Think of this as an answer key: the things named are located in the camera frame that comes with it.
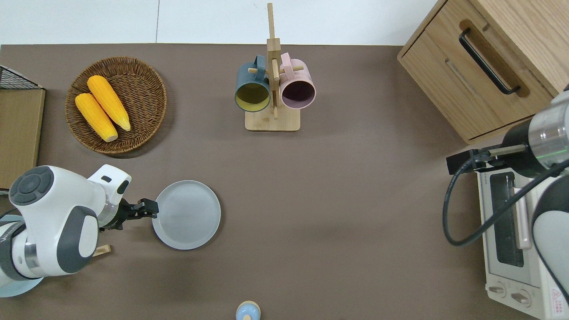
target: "wooden mug stand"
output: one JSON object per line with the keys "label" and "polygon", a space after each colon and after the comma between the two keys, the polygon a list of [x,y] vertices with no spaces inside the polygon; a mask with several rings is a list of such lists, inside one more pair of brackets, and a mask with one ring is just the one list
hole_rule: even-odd
{"label": "wooden mug stand", "polygon": [[[269,88],[271,103],[267,108],[259,112],[245,112],[245,128],[249,131],[285,131],[293,132],[300,129],[300,110],[285,106],[281,99],[279,83],[281,73],[285,71],[279,69],[281,65],[281,40],[275,38],[275,26],[273,20],[273,4],[268,3],[269,11],[269,35],[267,39],[267,61],[269,67]],[[250,68],[249,72],[255,73],[257,69]]]}

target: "toaster oven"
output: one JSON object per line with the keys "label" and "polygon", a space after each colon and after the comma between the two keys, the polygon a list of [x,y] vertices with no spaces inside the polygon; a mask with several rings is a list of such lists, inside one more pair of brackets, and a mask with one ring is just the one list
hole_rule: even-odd
{"label": "toaster oven", "polygon": [[[477,174],[483,222],[530,181],[512,169]],[[539,258],[530,230],[537,201],[554,180],[531,190],[483,235],[488,297],[539,319],[569,319],[567,301]]]}

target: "black drawer handle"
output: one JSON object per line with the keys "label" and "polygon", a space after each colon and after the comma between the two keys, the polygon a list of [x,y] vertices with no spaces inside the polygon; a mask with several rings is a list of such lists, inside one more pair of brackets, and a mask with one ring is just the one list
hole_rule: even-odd
{"label": "black drawer handle", "polygon": [[463,48],[468,52],[470,57],[478,64],[478,66],[486,73],[486,75],[490,78],[490,80],[494,83],[494,85],[505,95],[510,95],[519,90],[519,86],[510,89],[506,87],[506,85],[498,78],[498,76],[494,73],[494,71],[490,68],[488,63],[482,59],[482,57],[476,52],[476,50],[472,47],[472,45],[466,40],[466,34],[470,31],[470,28],[466,28],[463,33],[460,34],[459,42],[463,46]]}

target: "yellow corn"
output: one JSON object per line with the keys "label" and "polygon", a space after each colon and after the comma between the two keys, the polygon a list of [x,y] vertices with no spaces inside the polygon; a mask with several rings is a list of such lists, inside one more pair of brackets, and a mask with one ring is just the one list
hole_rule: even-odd
{"label": "yellow corn", "polygon": [[117,129],[101,108],[95,97],[90,93],[82,93],[75,97],[75,105],[91,128],[106,142],[117,139]]}
{"label": "yellow corn", "polygon": [[87,86],[111,120],[125,131],[130,131],[129,115],[109,82],[102,76],[91,76]]}

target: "oven window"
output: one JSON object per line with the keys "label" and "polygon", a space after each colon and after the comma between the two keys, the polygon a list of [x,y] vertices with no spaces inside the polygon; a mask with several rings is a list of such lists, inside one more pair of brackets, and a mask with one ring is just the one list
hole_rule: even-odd
{"label": "oven window", "polygon": [[[490,190],[492,193],[492,210],[495,212],[500,205],[507,201],[514,190],[514,174],[500,173],[490,176]],[[523,267],[523,251],[516,246],[516,229],[514,226],[514,212],[510,208],[494,224],[496,237],[496,255],[498,261],[512,266]]]}

